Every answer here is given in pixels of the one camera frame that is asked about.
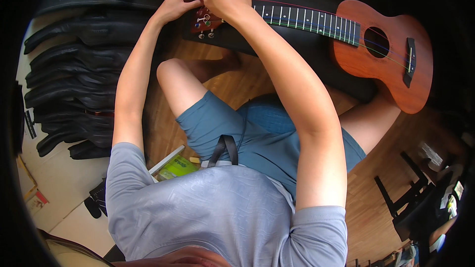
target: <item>person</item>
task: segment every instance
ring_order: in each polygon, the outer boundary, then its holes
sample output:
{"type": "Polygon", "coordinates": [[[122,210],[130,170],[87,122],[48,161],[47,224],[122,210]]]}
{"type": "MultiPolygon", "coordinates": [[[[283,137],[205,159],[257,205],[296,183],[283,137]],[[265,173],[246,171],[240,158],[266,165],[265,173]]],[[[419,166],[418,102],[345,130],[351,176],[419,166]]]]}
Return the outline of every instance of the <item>person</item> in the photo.
{"type": "Polygon", "coordinates": [[[165,0],[117,85],[106,205],[110,234],[126,262],[115,266],[344,266],[347,169],[399,113],[378,95],[338,118],[318,76],[251,0],[165,0]],[[295,130],[268,132],[202,85],[238,69],[232,52],[214,61],[164,61],[157,79],[188,145],[206,167],[220,136],[231,135],[238,165],[224,153],[213,168],[154,183],[142,137],[152,53],[164,24],[201,5],[246,38],[295,130]]]}

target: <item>chair leg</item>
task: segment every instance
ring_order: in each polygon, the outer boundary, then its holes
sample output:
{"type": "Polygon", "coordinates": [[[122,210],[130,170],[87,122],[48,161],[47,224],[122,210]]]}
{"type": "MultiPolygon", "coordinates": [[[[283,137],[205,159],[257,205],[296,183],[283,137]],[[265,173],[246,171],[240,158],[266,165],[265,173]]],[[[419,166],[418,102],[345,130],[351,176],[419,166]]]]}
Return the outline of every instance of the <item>chair leg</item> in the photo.
{"type": "Polygon", "coordinates": [[[376,181],[376,184],[378,185],[378,188],[380,189],[381,194],[383,195],[384,201],[386,202],[386,205],[388,206],[389,213],[391,214],[393,218],[397,217],[398,211],[394,208],[394,203],[392,202],[391,198],[389,197],[388,192],[384,188],[383,183],[380,180],[380,177],[376,176],[374,180],[376,181]]]}

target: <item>t-shirt sleeve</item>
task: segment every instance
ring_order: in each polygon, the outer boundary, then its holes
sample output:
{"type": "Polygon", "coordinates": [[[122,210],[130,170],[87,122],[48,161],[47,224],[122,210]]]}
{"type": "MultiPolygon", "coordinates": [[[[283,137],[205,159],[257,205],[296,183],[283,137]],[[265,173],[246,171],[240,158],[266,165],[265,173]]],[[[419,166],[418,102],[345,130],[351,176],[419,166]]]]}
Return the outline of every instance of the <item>t-shirt sleeve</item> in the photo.
{"type": "Polygon", "coordinates": [[[282,246],[280,266],[345,266],[348,253],[345,209],[317,206],[301,209],[293,218],[282,246]]]}
{"type": "Polygon", "coordinates": [[[107,179],[105,181],[105,204],[111,216],[133,193],[154,184],[145,166],[142,151],[128,142],[121,142],[112,148],[107,179]]]}

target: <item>fretboard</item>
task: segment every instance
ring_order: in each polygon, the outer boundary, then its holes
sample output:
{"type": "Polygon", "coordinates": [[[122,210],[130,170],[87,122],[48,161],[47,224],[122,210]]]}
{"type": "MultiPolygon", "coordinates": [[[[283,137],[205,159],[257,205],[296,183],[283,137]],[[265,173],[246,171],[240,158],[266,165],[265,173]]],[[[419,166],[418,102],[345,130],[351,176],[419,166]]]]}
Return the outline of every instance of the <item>fretboard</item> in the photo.
{"type": "Polygon", "coordinates": [[[254,9],[270,25],[284,26],[328,36],[359,45],[359,23],[339,16],[304,8],[277,5],[254,5],[254,9]]]}

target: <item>sticker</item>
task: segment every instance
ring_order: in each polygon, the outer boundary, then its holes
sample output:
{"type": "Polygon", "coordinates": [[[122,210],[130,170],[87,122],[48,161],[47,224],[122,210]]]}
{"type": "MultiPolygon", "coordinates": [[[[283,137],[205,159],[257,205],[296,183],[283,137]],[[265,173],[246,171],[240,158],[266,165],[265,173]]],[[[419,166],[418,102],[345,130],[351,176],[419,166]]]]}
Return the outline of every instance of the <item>sticker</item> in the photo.
{"type": "Polygon", "coordinates": [[[30,134],[31,139],[36,138],[37,135],[35,127],[33,126],[34,123],[31,121],[31,116],[29,115],[29,110],[25,111],[25,121],[27,123],[28,132],[30,134]]]}

